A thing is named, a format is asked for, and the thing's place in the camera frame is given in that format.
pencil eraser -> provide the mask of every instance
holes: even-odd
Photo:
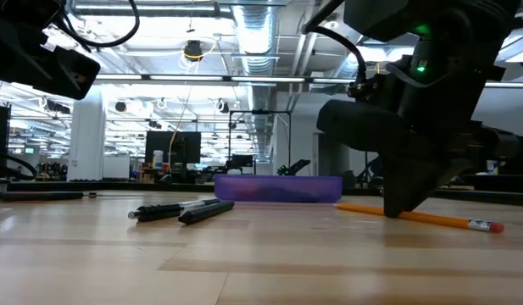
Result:
[[[491,231],[492,233],[502,233],[504,232],[504,225],[501,223],[491,223],[489,231]]]

yellow pencil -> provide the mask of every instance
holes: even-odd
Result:
[[[373,208],[345,203],[337,203],[337,208],[346,211],[383,216],[383,208]],[[416,212],[402,212],[398,217],[400,219],[419,221],[422,223],[434,225],[446,225],[460,229],[480,230],[492,233],[502,233],[504,231],[503,224],[480,219],[460,219],[455,217]]]

wooden table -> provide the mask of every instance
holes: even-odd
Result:
[[[503,222],[499,236],[301,203],[238,203],[185,227],[126,215],[209,194],[105,194],[145,197],[0,203],[0,304],[523,304],[523,208],[418,208]]]

purple plastic container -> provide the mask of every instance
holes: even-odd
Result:
[[[215,195],[252,202],[338,202],[342,177],[216,175]]]

black marker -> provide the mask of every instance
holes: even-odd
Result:
[[[211,204],[204,208],[196,208],[188,210],[178,218],[178,221],[186,225],[195,224],[203,219],[210,218],[217,214],[224,213],[229,211],[235,206],[235,202],[220,202],[216,204]]]
[[[138,221],[153,221],[159,219],[167,219],[171,217],[180,216],[180,214],[188,209],[201,208],[211,204],[220,203],[220,199],[196,200],[192,202],[178,202],[172,204],[142,206],[136,211],[131,211],[127,214],[129,219],[137,219]]]

